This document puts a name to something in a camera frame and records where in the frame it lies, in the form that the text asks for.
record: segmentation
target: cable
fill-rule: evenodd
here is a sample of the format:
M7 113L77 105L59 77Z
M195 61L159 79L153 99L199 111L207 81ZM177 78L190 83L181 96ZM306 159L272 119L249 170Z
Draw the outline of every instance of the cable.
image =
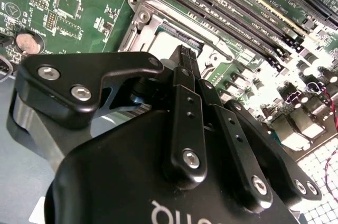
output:
M317 88L318 91L313 91L309 88L309 85L315 85L315 87ZM315 94L319 94L322 91L322 88L320 88L320 86L318 86L317 83L315 82L310 82L306 85L306 91L309 93L315 93Z
M334 125L335 125L335 128L336 128L336 131L338 132L338 119L337 119L337 115L336 115L336 109L335 109L334 101L332 100L331 96L328 94L326 88L324 88L323 92L324 92L325 96L330 100L330 108L331 108L331 111L333 112ZM325 169L324 169L325 170L324 180L325 180L325 187L327 188L327 191L329 192L329 194L331 194L333 199L338 203L338 199L333 195L332 190L328 186L328 173L327 173L328 167L330 166L330 160L337 153L338 153L338 148L335 151L333 151L331 156L326 160Z
M0 79L0 83L1 83L1 82L4 82L5 80L7 80L11 76L14 69L13 69L12 64L9 62L9 60L6 59L4 56L0 55L0 60L2 60L8 66L7 74L3 78Z

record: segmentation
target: white grid surface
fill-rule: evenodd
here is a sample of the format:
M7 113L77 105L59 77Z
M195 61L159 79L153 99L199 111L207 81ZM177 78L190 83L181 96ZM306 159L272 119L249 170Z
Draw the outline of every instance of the white grid surface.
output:
M306 206L307 211L304 214L308 224L338 224L338 203L327 191L324 180L326 160L337 148L338 139L335 138L298 162L298 165L313 179L323 194L321 202L309 203ZM327 173L328 186L338 198L338 154L331 159Z

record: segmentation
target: logo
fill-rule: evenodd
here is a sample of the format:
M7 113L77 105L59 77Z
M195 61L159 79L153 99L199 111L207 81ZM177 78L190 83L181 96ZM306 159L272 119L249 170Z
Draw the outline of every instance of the logo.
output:
M152 205L155 207L152 211L152 223L153 224L181 224L181 213L179 211L175 211L175 219L174 219L173 214L170 212L170 210L167 207L160 205L155 200L153 200ZM157 215L159 212L163 212L167 215L168 222L159 223L157 221ZM184 218L182 218L182 224L184 223L193 224L191 221L190 214L186 215L186 222ZM197 224L212 224L212 223L209 220L202 218L198 220Z

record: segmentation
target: green circuit board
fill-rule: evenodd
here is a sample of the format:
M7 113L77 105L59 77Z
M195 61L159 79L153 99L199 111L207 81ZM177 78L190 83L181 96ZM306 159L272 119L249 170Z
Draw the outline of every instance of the green circuit board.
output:
M189 8L176 0L161 1L190 18L194 15ZM188 1L197 5L194 0ZM306 20L306 10L291 3L290 0L265 1L298 26ZM329 4L332 10L337 11L337 0L323 1ZM249 11L262 16L281 32L289 35L298 34L290 24L260 3L254 3L254 0L242 0L242 2L247 5ZM270 28L236 11L236 8L226 1L220 4L222 10L235 15L235 22L243 26L241 28L236 24L226 22L228 28L253 43L259 51L273 53L270 49L271 45L265 46L266 41L274 43L275 36ZM9 36L15 36L22 29L36 32L43 38L45 44L43 54L111 52L118 50L133 15L134 12L127 0L1 0L0 32ZM193 20L203 24L203 18L194 17ZM245 31L246 28L252 30L255 36L248 34ZM248 49L231 34L220 31L215 31L215 33L225 40L238 61L252 70L259 68L263 59L255 51ZM325 39L325 42L322 42L323 49L335 55L338 47L338 34L326 32L321 39ZM2 49L1 53L16 64L25 57L14 45ZM235 66L221 64L209 79L221 89L222 83L233 71L236 71Z

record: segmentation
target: white wire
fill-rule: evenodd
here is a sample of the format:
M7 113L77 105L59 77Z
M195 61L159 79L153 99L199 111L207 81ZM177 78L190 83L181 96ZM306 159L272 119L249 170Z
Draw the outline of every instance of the white wire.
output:
M102 116L102 118L105 119L105 120L107 120L107 121L109 121L109 122L111 122L111 123L113 123L114 125L117 125L116 122L114 120L112 120L111 118L109 118L109 117Z
M318 91L312 91L312 90L310 90L310 89L308 88L308 85L310 85L310 84L315 85L315 86L317 87ZM315 83L315 82L310 82L310 83L308 83L308 84L306 85L306 91L309 92L309 93L316 93L316 94L319 94L319 93L321 92L321 88L318 86L317 83Z

